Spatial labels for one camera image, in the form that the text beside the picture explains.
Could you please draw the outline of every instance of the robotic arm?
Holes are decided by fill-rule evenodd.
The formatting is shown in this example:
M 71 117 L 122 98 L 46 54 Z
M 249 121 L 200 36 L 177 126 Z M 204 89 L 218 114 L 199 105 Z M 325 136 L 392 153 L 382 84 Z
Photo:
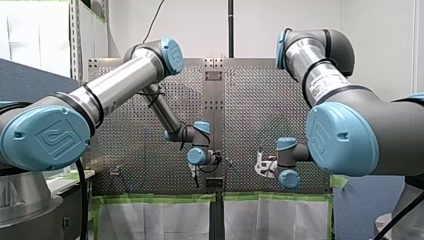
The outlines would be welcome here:
M 45 171 L 74 163 L 104 117 L 140 91 L 146 93 L 170 140 L 193 143 L 188 160 L 210 163 L 209 123 L 182 126 L 165 99 L 156 94 L 158 83 L 180 73 L 183 66 L 178 43 L 162 39 L 136 45 L 122 66 L 69 94 L 56 93 L 30 105 L 4 103 L 0 108 L 0 169 Z
M 348 176 L 424 173 L 424 95 L 389 103 L 347 81 L 354 54 L 343 34 L 286 30 L 279 37 L 277 66 L 301 83 L 313 107 L 306 135 L 320 167 Z

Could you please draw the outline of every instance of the light blue joint cover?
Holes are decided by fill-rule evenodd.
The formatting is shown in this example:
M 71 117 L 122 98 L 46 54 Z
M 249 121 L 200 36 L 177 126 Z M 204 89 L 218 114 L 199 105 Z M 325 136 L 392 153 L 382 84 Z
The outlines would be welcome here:
M 169 133 L 166 130 L 165 130 L 165 140 L 169 142 L 171 141 L 171 138 L 169 137 Z
M 162 38 L 162 56 L 171 75 L 176 75 L 183 70 L 183 52 L 175 39 Z
M 4 105 L 7 105 L 9 103 L 13 103 L 13 101 L 0 101 L 0 107 L 1 106 L 4 106 Z
M 344 104 L 315 106 L 308 115 L 306 134 L 312 158 L 331 173 L 365 176 L 377 167 L 380 150 L 371 126 Z
M 277 56 L 275 58 L 276 65 L 279 69 L 284 69 L 284 48 L 285 48 L 285 36 L 284 32 L 278 35 L 277 42 Z
M 0 134 L 0 152 L 10 165 L 30 171 L 61 169 L 77 161 L 90 128 L 76 111 L 42 106 L 16 116 Z
M 211 125 L 208 122 L 205 121 L 196 121 L 193 123 L 193 127 L 196 129 L 204 132 L 204 133 L 211 133 Z
M 415 99 L 420 99 L 424 101 L 424 93 L 414 93 L 411 96 L 409 96 L 409 98 L 415 98 Z
M 191 165 L 202 166 L 206 163 L 206 155 L 202 149 L 194 147 L 188 151 L 187 160 Z
M 286 169 L 278 175 L 278 182 L 284 188 L 296 188 L 300 182 L 299 174 L 292 169 Z
M 296 138 L 282 137 L 277 140 L 277 151 L 285 151 L 287 149 L 296 147 L 296 145 Z

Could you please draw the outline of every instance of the perforated metal panel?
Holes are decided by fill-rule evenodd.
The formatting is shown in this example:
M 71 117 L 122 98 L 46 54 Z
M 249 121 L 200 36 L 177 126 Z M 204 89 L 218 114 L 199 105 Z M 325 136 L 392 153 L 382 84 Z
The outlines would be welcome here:
M 276 69 L 272 59 L 226 59 L 224 156 L 232 163 L 225 169 L 226 191 L 276 191 L 275 179 L 253 169 L 259 146 L 275 155 L 279 137 L 306 142 L 308 107 L 301 87 Z M 329 191 L 329 178 L 315 163 L 298 163 L 303 193 Z
M 121 64 L 118 59 L 92 59 L 92 78 Z M 200 66 L 163 81 L 168 102 L 181 121 L 192 123 L 202 117 L 202 80 Z M 204 192 L 204 181 L 196 188 L 186 153 L 179 143 L 164 140 L 164 129 L 144 98 L 132 99 L 107 117 L 98 133 L 103 156 L 103 171 L 96 176 L 96 194 L 123 192 L 193 193 Z
M 90 77 L 95 79 L 120 64 L 119 59 L 91 59 Z M 181 121 L 192 123 L 202 119 L 204 100 L 210 98 L 210 92 L 205 98 L 203 91 L 219 95 L 224 99 L 224 111 L 214 114 L 224 113 L 224 120 L 213 126 L 224 127 L 223 156 L 232 162 L 230 168 L 224 161 L 222 169 L 225 191 L 280 191 L 275 179 L 256 175 L 256 151 L 262 145 L 266 154 L 273 154 L 281 136 L 306 141 L 308 108 L 300 86 L 275 69 L 271 59 L 225 59 L 223 70 L 225 90 L 204 88 L 203 59 L 186 60 L 181 74 L 162 82 L 168 102 Z M 95 177 L 95 194 L 205 192 L 203 177 L 198 189 L 191 177 L 186 161 L 189 146 L 179 151 L 179 143 L 164 141 L 164 129 L 142 96 L 134 96 L 107 117 L 97 136 L 103 171 Z M 328 189 L 328 176 L 314 163 L 300 163 L 298 169 L 302 181 L 295 192 L 323 193 Z

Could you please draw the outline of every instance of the wire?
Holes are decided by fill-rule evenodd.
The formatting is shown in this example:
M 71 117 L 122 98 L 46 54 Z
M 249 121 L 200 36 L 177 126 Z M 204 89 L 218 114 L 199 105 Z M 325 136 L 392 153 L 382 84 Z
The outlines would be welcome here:
M 194 182 L 196 183 L 196 188 L 200 188 L 199 178 L 197 177 L 197 173 L 194 175 Z
M 82 207 L 82 219 L 81 219 L 81 240 L 87 239 L 87 227 L 88 227 L 88 193 L 87 193 L 87 181 L 85 180 L 84 167 L 82 166 L 81 160 L 75 162 L 78 169 L 78 176 L 81 186 L 81 207 Z
M 414 209 L 418 204 L 424 200 L 424 192 L 422 192 L 418 197 L 414 199 L 408 206 L 406 206 L 395 218 L 393 218 L 384 228 L 375 236 L 374 240 L 383 239 L 384 235 L 390 231 L 403 217 L 406 216 L 412 209 Z
M 180 146 L 180 151 L 183 150 L 184 145 L 187 143 L 187 135 L 188 135 L 188 128 L 189 127 L 193 127 L 193 125 L 191 124 L 186 124 L 185 122 L 180 121 L 181 124 L 184 125 L 182 132 L 181 132 L 181 146 Z M 207 140 L 208 140 L 208 144 L 211 143 L 211 139 L 209 138 L 209 136 L 207 134 L 205 134 L 204 132 L 200 131 L 197 128 L 193 128 L 195 130 L 197 130 L 200 134 L 202 134 Z
M 141 96 L 155 96 L 155 99 L 147 106 L 150 108 L 159 98 L 160 95 L 165 96 L 165 93 L 161 91 L 162 87 L 158 86 L 158 90 L 155 93 L 137 93 L 137 95 Z
M 219 164 L 216 164 L 215 167 L 210 171 L 206 171 L 206 170 L 202 169 L 201 167 L 198 167 L 198 168 L 202 173 L 213 173 L 218 169 L 218 167 L 219 167 Z
M 159 11 L 160 11 L 160 9 L 161 9 L 161 7 L 162 7 L 162 4 L 163 4 L 164 2 L 165 2 L 165 0 L 162 0 L 162 2 L 160 2 L 159 7 L 158 7 L 158 9 L 156 10 L 155 17 L 153 18 L 152 22 L 150 23 L 149 31 L 147 32 L 146 37 L 145 37 L 145 38 L 144 38 L 144 40 L 143 40 L 143 43 L 145 43 L 145 42 L 146 42 L 146 40 L 147 40 L 147 38 L 149 38 L 150 32 L 152 31 L 153 24 L 155 23 L 156 18 L 158 17 Z

